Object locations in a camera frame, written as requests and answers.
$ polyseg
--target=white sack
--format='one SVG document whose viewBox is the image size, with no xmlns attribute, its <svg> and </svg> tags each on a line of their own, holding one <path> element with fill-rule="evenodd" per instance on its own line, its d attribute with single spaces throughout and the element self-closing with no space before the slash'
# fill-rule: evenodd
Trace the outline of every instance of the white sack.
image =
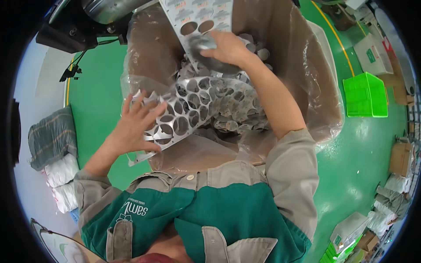
<svg viewBox="0 0 421 263">
<path fill-rule="evenodd" d="M 403 177 L 393 173 L 390 175 L 384 187 L 398 193 L 403 193 L 407 183 L 408 177 Z"/>
<path fill-rule="evenodd" d="M 54 199 L 60 212 L 66 213 L 77 208 L 73 182 L 52 189 Z"/>
<path fill-rule="evenodd" d="M 384 233 L 386 233 L 386 231 L 392 226 L 388 225 L 388 223 L 395 218 L 396 215 L 393 215 L 385 215 L 377 209 L 370 211 L 368 212 L 368 218 L 370 218 L 370 221 L 368 222 L 367 227 L 379 238 L 381 238 Z"/>
<path fill-rule="evenodd" d="M 71 154 L 67 154 L 57 162 L 54 162 L 45 167 L 45 173 L 47 175 L 47 183 L 50 187 L 62 186 L 75 177 L 79 171 L 76 157 Z"/>
</svg>

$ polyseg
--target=black machine part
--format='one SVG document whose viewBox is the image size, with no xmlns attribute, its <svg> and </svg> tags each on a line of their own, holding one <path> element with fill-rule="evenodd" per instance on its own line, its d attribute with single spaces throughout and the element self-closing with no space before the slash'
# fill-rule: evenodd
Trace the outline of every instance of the black machine part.
<svg viewBox="0 0 421 263">
<path fill-rule="evenodd" d="M 101 24 L 85 13 L 81 0 L 62 0 L 45 16 L 36 42 L 68 53 L 95 48 L 97 37 L 115 36 L 125 45 L 131 17 L 128 12 L 115 22 Z"/>
</svg>

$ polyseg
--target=white box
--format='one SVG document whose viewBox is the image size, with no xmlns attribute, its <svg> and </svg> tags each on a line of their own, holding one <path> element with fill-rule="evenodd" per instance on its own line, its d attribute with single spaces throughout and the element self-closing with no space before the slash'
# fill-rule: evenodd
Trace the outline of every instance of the white box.
<svg viewBox="0 0 421 263">
<path fill-rule="evenodd" d="M 354 46 L 355 53 L 364 72 L 373 75 L 393 74 L 386 49 L 380 39 L 369 33 L 363 40 Z"/>
</svg>

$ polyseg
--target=gray cloth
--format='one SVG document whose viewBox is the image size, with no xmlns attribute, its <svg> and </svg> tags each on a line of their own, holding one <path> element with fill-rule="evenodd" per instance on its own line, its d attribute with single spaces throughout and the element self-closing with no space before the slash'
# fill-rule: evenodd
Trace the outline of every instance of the gray cloth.
<svg viewBox="0 0 421 263">
<path fill-rule="evenodd" d="M 404 194 L 381 186 L 377 188 L 377 193 L 376 200 L 387 206 L 387 208 L 398 216 L 399 220 L 406 215 L 410 200 L 406 199 Z"/>
<path fill-rule="evenodd" d="M 41 171 L 67 153 L 77 157 L 76 131 L 70 105 L 32 125 L 28 132 L 31 167 Z"/>
</svg>

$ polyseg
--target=printed logo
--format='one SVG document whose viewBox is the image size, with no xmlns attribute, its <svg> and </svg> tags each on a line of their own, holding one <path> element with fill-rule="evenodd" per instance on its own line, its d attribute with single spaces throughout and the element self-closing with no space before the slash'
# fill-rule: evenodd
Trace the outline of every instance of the printed logo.
<svg viewBox="0 0 421 263">
<path fill-rule="evenodd" d="M 148 208 L 144 207 L 145 203 L 139 200 L 135 200 L 133 198 L 128 198 L 127 202 L 124 203 L 122 208 L 124 207 L 124 214 L 121 213 L 120 217 L 117 218 L 116 222 L 118 221 L 132 221 L 131 214 L 144 216 L 148 212 Z"/>
<path fill-rule="evenodd" d="M 120 214 L 120 217 L 117 218 L 116 222 L 118 221 L 129 221 L 129 222 L 133 222 L 131 220 L 131 215 L 125 215 L 125 214 Z"/>
</svg>

